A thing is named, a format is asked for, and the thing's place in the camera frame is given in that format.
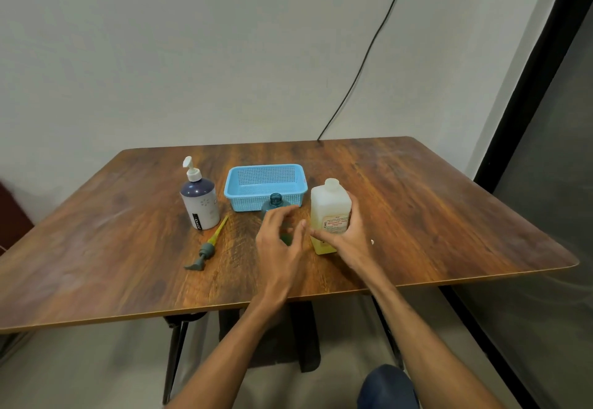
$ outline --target hand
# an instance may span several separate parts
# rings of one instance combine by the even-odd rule
[[[342,260],[354,270],[361,278],[361,275],[367,270],[368,265],[374,265],[369,249],[369,242],[365,234],[362,217],[360,215],[360,207],[358,199],[348,192],[350,200],[352,200],[352,213],[350,215],[350,225],[348,229],[342,234],[334,234],[322,229],[311,228],[311,236],[316,239],[327,242],[342,257]]]
[[[256,236],[259,255],[259,293],[282,305],[297,276],[303,252],[306,222],[301,220],[293,230],[292,245],[288,247],[280,239],[280,227],[284,218],[298,206],[284,206],[266,212],[262,227]]]

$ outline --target wooden tabletop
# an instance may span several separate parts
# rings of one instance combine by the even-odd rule
[[[190,226],[179,189],[191,155],[230,218],[203,272],[187,271],[212,230]],[[259,213],[223,195],[237,165],[302,165],[358,196],[372,250],[398,286],[453,284],[572,267],[577,259],[410,137],[124,150],[0,261],[0,332],[244,306],[257,289]],[[309,193],[297,217],[308,219]],[[293,299],[362,292],[337,254],[309,248]]]

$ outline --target bottle label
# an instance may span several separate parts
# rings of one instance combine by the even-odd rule
[[[201,197],[183,196],[183,201],[194,228],[210,229],[220,221],[216,189]]]
[[[348,220],[350,219],[350,214],[341,214],[339,216],[328,216],[323,217],[322,219],[322,228],[324,231],[334,233],[334,234],[341,234],[348,229]],[[322,242],[322,245],[325,247],[329,245],[327,242]]]

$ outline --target basket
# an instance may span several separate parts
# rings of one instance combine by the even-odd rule
[[[307,192],[305,172],[298,164],[248,165],[228,171],[224,196],[233,211],[260,211],[270,195],[278,192],[282,199],[301,205]]]

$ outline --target black door frame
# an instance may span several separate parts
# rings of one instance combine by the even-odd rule
[[[554,2],[474,179],[488,192],[493,193],[498,185],[592,3],[593,0]],[[519,405],[538,408],[529,390],[456,294],[455,286],[440,289]]]

